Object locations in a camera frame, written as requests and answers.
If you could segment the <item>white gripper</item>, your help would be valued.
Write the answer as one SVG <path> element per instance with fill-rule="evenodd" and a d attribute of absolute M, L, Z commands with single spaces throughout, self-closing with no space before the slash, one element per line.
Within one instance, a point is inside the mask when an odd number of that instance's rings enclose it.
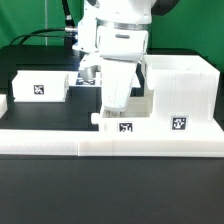
<path fill-rule="evenodd" d="M 124 112 L 126 110 L 136 67 L 136 62 L 102 60 L 101 93 L 102 106 L 105 110 L 116 112 Z"/>

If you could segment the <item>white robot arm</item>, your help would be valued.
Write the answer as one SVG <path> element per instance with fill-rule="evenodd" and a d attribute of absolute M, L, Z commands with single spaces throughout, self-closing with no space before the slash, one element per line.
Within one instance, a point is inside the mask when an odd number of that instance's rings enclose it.
<path fill-rule="evenodd" d="M 78 71 L 87 81 L 102 74 L 102 108 L 126 110 L 136 67 L 147 52 L 154 15 L 169 13 L 180 0 L 84 0 L 74 50 L 84 53 Z"/>

